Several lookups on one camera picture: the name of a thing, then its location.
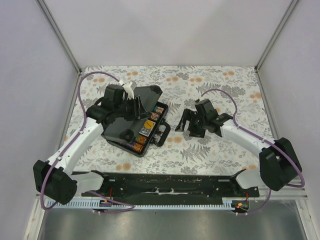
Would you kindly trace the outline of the yellow big blind button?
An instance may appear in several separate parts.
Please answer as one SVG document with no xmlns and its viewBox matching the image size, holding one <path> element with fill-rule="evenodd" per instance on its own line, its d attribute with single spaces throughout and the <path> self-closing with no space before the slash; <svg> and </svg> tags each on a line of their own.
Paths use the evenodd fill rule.
<svg viewBox="0 0 320 240">
<path fill-rule="evenodd" d="M 154 127 L 154 125 L 155 125 L 155 123 L 153 121 L 151 121 L 151 120 L 147 120 L 144 123 L 144 127 L 146 129 L 152 129 Z"/>
</svg>

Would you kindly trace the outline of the blue playing card deck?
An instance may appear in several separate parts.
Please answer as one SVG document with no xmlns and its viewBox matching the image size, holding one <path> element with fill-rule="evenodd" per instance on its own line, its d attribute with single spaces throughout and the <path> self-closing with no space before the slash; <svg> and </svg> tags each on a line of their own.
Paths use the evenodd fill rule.
<svg viewBox="0 0 320 240">
<path fill-rule="evenodd" d="M 139 131 L 139 134 L 144 136 L 144 137 L 149 137 L 150 134 L 153 131 L 153 128 L 155 127 L 156 122 L 152 121 L 152 120 L 146 120 L 142 126 L 142 128 Z"/>
</svg>

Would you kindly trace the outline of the black poker set case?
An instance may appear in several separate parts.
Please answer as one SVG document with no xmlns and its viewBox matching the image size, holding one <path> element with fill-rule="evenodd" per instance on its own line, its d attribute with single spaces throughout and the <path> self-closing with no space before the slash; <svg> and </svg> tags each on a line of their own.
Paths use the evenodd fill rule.
<svg viewBox="0 0 320 240">
<path fill-rule="evenodd" d="M 108 121 L 103 121 L 103 133 L 101 136 L 112 146 L 115 146 L 125 152 L 128 152 L 136 157 L 143 157 L 150 145 L 155 145 L 157 147 L 162 147 L 170 133 L 171 127 L 166 122 L 166 115 L 169 110 L 168 105 L 159 102 L 159 98 L 163 91 L 157 85 L 150 86 L 138 86 L 134 89 L 134 97 L 139 96 L 142 107 L 143 107 L 143 117 L 141 120 L 125 120 L 123 117 L 114 118 L 116 115 L 112 114 L 107 117 Z M 162 114 L 158 121 L 153 121 L 150 119 L 150 114 L 153 112 L 155 106 L 164 108 Z M 147 142 L 143 145 L 143 150 L 141 153 L 133 152 L 132 150 L 126 149 L 121 146 L 120 143 L 132 143 L 135 137 L 140 135 L 144 122 L 146 120 L 151 120 L 156 122 L 152 133 L 147 137 Z"/>
</svg>

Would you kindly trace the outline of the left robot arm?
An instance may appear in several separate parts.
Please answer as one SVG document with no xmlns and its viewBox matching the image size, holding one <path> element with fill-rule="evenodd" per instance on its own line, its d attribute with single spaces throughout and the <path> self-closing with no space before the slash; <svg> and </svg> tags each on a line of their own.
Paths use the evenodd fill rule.
<svg viewBox="0 0 320 240">
<path fill-rule="evenodd" d="M 98 171 L 72 175 L 76 164 L 99 136 L 116 143 L 132 143 L 161 94 L 156 86 L 133 87 L 132 82 L 108 85 L 104 96 L 83 111 L 83 123 L 71 138 L 48 160 L 34 164 L 40 198 L 49 197 L 65 205 L 76 194 L 88 191 L 106 196 L 110 184 L 103 175 Z"/>
</svg>

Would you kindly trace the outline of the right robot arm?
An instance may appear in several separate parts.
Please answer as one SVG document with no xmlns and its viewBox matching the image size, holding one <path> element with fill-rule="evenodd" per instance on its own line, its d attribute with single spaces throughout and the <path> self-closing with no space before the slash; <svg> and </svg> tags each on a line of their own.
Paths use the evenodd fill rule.
<svg viewBox="0 0 320 240">
<path fill-rule="evenodd" d="M 216 134 L 240 145 L 259 160 L 258 168 L 241 170 L 233 175 L 235 181 L 229 184 L 233 196 L 240 197 L 252 187 L 267 186 L 279 191 L 292 186 L 291 181 L 302 175 L 302 167 L 288 139 L 261 137 L 237 125 L 231 115 L 218 114 L 208 99 L 197 101 L 195 108 L 184 109 L 175 129 L 177 132 L 187 129 L 191 137 L 197 138 L 204 138 L 206 132 Z"/>
</svg>

